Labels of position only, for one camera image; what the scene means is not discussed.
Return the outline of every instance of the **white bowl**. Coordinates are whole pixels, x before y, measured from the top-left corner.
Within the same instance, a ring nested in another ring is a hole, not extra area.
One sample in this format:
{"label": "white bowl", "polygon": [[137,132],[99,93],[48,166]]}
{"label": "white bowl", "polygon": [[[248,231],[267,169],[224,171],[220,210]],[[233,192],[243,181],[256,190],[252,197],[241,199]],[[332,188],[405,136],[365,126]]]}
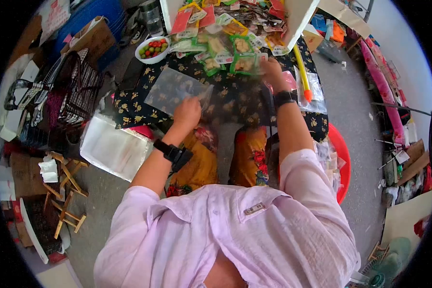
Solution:
{"label": "white bowl", "polygon": [[[149,43],[150,42],[154,42],[154,41],[160,41],[161,39],[165,39],[166,42],[168,43],[168,47],[165,49],[165,51],[161,52],[159,55],[149,58],[149,59],[142,59],[141,55],[139,55],[139,50],[141,50],[144,47],[149,47]],[[147,39],[146,41],[144,41],[143,43],[139,44],[138,47],[136,47],[136,51],[134,51],[134,56],[141,62],[145,63],[145,64],[155,64],[158,63],[160,61],[162,61],[163,59],[165,59],[166,55],[168,55],[169,53],[169,49],[171,46],[171,41],[163,36],[157,36],[157,37],[152,37]]]}

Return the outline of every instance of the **pink shirt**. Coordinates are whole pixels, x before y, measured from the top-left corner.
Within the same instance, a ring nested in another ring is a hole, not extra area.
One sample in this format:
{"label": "pink shirt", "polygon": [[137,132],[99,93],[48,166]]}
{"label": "pink shirt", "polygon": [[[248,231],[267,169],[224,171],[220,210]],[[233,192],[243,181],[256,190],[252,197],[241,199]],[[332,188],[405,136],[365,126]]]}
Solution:
{"label": "pink shirt", "polygon": [[344,287],[355,239],[315,153],[291,153],[280,170],[281,191],[215,184],[160,200],[131,187],[96,259],[96,286],[204,287],[221,249],[249,287]]}

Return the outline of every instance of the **yellow plastic tube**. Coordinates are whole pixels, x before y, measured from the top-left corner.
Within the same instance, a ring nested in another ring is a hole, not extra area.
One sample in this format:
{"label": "yellow plastic tube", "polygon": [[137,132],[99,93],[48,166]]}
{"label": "yellow plastic tube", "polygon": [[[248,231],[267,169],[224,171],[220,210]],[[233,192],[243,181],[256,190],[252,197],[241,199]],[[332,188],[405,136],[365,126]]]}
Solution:
{"label": "yellow plastic tube", "polygon": [[305,71],[304,61],[302,60],[300,49],[298,48],[298,44],[294,44],[293,47],[294,55],[296,56],[296,61],[298,62],[298,68],[301,74],[301,80],[304,87],[304,97],[308,102],[312,101],[312,91],[309,87],[309,81],[307,80],[307,73]]}

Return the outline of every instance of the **orange cap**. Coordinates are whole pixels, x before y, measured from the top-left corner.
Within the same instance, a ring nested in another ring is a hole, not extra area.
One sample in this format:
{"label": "orange cap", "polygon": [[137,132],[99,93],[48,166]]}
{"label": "orange cap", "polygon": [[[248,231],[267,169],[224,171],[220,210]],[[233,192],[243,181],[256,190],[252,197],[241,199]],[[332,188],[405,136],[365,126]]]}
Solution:
{"label": "orange cap", "polygon": [[312,91],[311,90],[305,90],[304,91],[304,97],[305,97],[305,100],[307,100],[307,102],[311,102],[312,101]]}

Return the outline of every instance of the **hand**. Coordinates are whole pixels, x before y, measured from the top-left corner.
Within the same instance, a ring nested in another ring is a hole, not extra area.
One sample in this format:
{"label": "hand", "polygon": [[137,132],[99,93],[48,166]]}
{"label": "hand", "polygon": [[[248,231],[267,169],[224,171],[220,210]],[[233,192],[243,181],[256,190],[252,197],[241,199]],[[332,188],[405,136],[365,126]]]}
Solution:
{"label": "hand", "polygon": [[198,97],[185,98],[174,110],[173,126],[187,135],[200,121],[202,107]]}
{"label": "hand", "polygon": [[280,91],[289,91],[288,83],[283,79],[282,67],[274,57],[261,61],[261,69],[264,72],[263,80],[272,85],[274,95]]}

